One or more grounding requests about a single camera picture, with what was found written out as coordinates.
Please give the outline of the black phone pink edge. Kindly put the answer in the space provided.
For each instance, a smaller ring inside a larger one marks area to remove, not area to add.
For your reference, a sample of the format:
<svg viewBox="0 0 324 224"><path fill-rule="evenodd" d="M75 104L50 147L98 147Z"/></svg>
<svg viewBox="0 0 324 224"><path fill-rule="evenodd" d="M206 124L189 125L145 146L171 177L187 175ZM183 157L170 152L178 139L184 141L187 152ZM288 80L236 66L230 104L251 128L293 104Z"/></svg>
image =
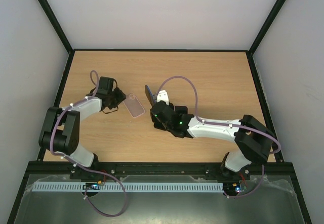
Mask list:
<svg viewBox="0 0 324 224"><path fill-rule="evenodd" d="M187 106L175 106L174 110L178 114L187 114L188 113L188 107Z"/></svg>

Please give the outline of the black phone case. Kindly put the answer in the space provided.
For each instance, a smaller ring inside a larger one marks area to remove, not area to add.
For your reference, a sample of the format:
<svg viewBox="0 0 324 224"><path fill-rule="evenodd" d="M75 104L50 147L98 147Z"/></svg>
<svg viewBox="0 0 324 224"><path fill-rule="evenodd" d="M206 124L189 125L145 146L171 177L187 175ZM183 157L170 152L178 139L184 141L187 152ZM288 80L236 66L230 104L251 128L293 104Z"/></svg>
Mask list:
<svg viewBox="0 0 324 224"><path fill-rule="evenodd" d="M159 122L157 119L154 119L153 127L156 129L159 129L159 130L166 131L166 128L164 127L164 125L161 122Z"/></svg>

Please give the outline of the pink translucent phone case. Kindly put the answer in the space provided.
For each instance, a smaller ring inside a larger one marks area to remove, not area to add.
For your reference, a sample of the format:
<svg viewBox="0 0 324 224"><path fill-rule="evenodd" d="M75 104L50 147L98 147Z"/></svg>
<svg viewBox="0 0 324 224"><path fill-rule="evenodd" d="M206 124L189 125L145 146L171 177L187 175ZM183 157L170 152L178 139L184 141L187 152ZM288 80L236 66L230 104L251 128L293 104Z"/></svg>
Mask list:
<svg viewBox="0 0 324 224"><path fill-rule="evenodd" d="M144 107L134 93L127 94L123 103L133 118L137 118L145 113Z"/></svg>

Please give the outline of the blue phone case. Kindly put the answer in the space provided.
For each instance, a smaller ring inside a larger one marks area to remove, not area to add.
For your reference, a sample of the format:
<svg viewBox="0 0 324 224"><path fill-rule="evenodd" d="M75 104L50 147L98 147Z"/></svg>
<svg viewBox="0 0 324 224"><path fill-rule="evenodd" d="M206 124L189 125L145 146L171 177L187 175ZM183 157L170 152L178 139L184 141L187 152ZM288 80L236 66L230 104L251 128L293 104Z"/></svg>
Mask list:
<svg viewBox="0 0 324 224"><path fill-rule="evenodd" d="M145 85L145 95L150 105L153 106L156 103L156 95L151 92L148 85Z"/></svg>

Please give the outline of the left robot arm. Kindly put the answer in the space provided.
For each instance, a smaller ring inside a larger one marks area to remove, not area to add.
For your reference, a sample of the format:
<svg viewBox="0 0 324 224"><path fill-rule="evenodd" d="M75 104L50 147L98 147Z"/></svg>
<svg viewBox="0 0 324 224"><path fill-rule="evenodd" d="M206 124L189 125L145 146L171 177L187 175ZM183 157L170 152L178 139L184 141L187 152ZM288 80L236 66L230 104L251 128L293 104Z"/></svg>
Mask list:
<svg viewBox="0 0 324 224"><path fill-rule="evenodd" d="M125 99L126 95L114 78L100 77L96 87L80 101L63 108L50 107L47 110L39 145L74 165L92 167L98 157L79 142L80 123L105 108L110 112L117 111L119 104Z"/></svg>

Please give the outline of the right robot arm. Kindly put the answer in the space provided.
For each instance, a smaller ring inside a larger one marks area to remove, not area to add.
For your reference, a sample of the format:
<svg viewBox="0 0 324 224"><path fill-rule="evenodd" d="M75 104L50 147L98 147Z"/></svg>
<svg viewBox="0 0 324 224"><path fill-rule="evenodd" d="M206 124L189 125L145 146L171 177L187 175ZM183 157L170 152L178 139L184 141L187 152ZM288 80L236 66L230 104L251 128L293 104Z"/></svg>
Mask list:
<svg viewBox="0 0 324 224"><path fill-rule="evenodd" d="M150 115L156 129L177 138L212 138L235 143L238 150L226 153L220 167L222 176L228 180L252 163L264 165L271 154L274 134L251 115L238 120L211 120L164 101L154 103Z"/></svg>

